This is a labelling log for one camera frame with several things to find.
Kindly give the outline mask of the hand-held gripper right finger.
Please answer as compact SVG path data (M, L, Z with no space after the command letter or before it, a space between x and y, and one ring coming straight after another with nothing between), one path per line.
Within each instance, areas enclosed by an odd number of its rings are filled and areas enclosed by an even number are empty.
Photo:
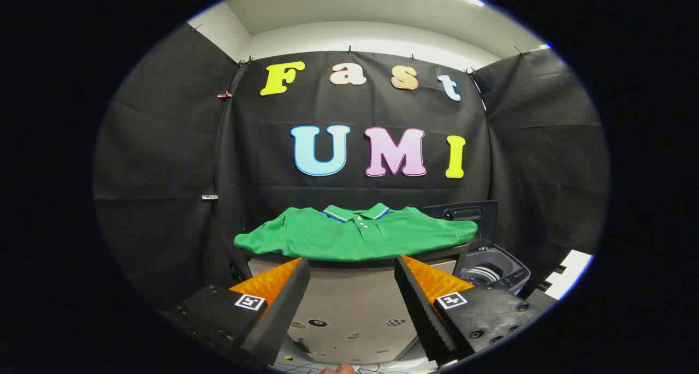
M440 366L504 343L540 315L540 307L499 283L474 285L405 255L395 282L426 356Z

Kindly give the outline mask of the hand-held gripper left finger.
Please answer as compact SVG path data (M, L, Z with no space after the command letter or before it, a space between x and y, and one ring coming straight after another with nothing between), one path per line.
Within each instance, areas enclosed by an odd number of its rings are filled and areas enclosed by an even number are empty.
M269 366L294 320L310 281L310 262L296 258L251 275L244 257L229 270L237 284L207 284L159 312L183 332L235 363Z

